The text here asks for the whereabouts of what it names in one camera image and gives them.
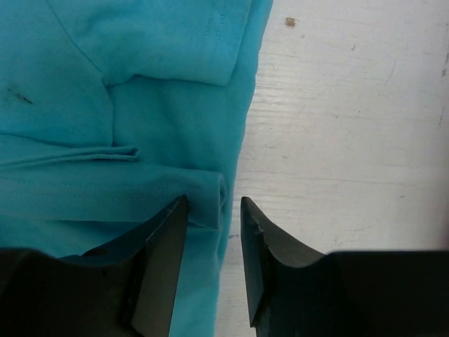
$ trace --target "dark stain on fabric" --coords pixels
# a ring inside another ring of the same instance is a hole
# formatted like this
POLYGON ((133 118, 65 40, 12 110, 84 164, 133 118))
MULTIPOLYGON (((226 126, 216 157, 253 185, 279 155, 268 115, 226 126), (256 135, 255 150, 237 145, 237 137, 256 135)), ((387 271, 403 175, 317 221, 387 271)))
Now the dark stain on fabric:
POLYGON ((285 25, 287 27, 293 28, 294 26, 296 26, 296 19, 295 18, 286 18, 285 25))
POLYGON ((22 103, 31 104, 33 105, 33 102, 26 98, 23 94, 19 93, 17 90, 17 86, 10 86, 7 89, 8 93, 14 96, 16 99, 18 99, 22 103))

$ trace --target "black robotic claw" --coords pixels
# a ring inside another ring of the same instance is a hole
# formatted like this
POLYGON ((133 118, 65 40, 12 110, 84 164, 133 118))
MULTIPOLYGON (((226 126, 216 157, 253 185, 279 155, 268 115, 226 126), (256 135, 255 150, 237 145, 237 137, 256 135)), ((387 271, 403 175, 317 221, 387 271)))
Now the black robotic claw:
POLYGON ((0 336, 168 336, 187 212, 179 197, 82 256, 0 249, 0 336))
POLYGON ((244 197, 241 243, 257 337, 449 336, 449 252, 323 255, 244 197))

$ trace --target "t-shirt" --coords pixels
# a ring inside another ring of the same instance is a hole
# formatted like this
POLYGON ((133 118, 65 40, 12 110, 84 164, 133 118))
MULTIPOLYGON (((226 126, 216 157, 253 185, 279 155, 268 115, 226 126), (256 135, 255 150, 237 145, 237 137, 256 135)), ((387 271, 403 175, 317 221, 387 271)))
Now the t-shirt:
POLYGON ((186 194, 170 336, 212 336, 270 8, 0 1, 0 246, 82 254, 186 194))

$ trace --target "sleeve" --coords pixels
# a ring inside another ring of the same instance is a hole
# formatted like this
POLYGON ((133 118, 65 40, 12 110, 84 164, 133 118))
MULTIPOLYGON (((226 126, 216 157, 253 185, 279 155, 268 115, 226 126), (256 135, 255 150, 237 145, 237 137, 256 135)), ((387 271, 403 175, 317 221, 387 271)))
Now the sleeve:
POLYGON ((224 86, 251 0, 48 0, 104 84, 135 75, 224 86))

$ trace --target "tabletop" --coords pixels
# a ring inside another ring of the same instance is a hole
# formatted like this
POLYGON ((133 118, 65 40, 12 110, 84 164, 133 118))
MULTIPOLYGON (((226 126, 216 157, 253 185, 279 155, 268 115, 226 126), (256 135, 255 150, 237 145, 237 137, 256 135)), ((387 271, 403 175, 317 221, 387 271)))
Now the tabletop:
POLYGON ((255 336, 243 195, 324 253, 449 246, 448 70, 449 1, 275 0, 239 161, 216 336, 255 336))

